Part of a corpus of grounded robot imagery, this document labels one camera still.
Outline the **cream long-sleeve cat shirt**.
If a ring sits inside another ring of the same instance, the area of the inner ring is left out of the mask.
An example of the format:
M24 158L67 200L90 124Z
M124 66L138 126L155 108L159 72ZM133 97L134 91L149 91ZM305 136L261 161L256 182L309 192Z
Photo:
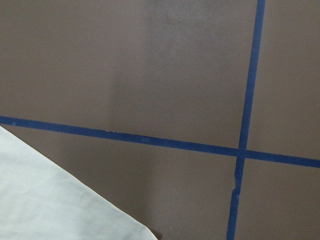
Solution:
M153 240L155 235L8 130L0 130L3 240Z

